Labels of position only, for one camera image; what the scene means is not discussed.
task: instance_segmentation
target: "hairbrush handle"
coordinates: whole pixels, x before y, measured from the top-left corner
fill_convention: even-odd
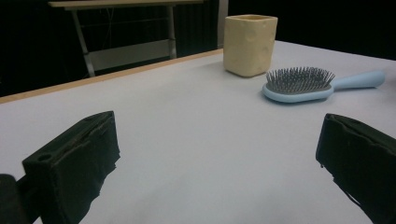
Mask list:
[[[336,78],[331,82],[334,90],[350,88],[370,88],[380,86],[385,81],[383,71],[360,73],[350,77]]]

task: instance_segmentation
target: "table edge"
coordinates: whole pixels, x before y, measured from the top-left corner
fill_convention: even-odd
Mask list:
[[[64,7],[66,9],[82,9],[84,7],[128,7],[128,6],[166,6],[181,4],[198,4],[204,0],[91,0],[91,1],[59,1],[48,2],[51,7]]]
[[[152,63],[152,64],[140,66],[140,67],[121,70],[118,72],[109,73],[109,74],[101,75],[98,77],[89,77],[89,78],[85,78],[82,80],[67,82],[64,84],[50,86],[50,87],[46,87],[46,88],[42,88],[42,89],[38,89],[38,90],[26,91],[26,92],[16,93],[16,94],[8,95],[8,96],[3,96],[3,97],[0,97],[0,104],[17,101],[17,100],[21,100],[21,99],[25,99],[25,98],[29,98],[29,97],[34,97],[34,96],[38,96],[38,95],[43,95],[43,94],[47,94],[47,93],[51,93],[51,92],[55,92],[55,91],[63,91],[63,90],[67,90],[67,89],[72,89],[75,87],[88,85],[88,84],[95,83],[95,82],[101,82],[101,81],[109,80],[109,79],[116,78],[116,77],[124,77],[124,76],[128,76],[128,75],[148,71],[151,69],[175,64],[175,63],[183,63],[183,62],[193,60],[193,59],[199,59],[199,58],[203,58],[203,57],[207,57],[207,56],[221,54],[222,52],[223,52],[223,49],[210,50],[207,52],[193,54],[190,56],[176,58],[176,59],[172,59],[172,60],[168,60],[168,61],[164,61],[164,62],[160,62],[160,63]]]

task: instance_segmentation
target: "table surface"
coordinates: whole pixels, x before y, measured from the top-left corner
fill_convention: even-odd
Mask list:
[[[49,2],[52,7],[82,8],[82,7],[124,7],[149,5],[178,5],[203,3],[204,0],[81,0]]]
[[[284,105],[262,96],[265,75],[225,71],[217,50],[19,94],[0,104],[0,172],[21,178],[24,158],[113,110],[120,159],[81,223],[372,223],[315,153],[327,113],[396,136],[396,62],[276,41],[271,69],[293,66],[387,77]]]

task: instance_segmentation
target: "ceramic cup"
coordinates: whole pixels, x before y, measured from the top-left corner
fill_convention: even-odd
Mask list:
[[[268,71],[276,37],[277,17],[239,15],[225,18],[224,68],[241,77]]]

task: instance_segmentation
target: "dark wall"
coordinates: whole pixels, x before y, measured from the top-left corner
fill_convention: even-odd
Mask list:
[[[390,1],[229,0],[229,15],[278,17],[276,39],[396,60],[396,19]]]
[[[83,76],[82,58],[67,56],[80,54],[69,15],[42,1],[0,3],[0,96]]]
[[[174,7],[178,57],[217,48],[218,11],[219,0]],[[78,17],[89,51],[168,37],[165,7],[82,10]],[[48,1],[0,0],[0,43],[0,96],[87,77],[71,13]]]

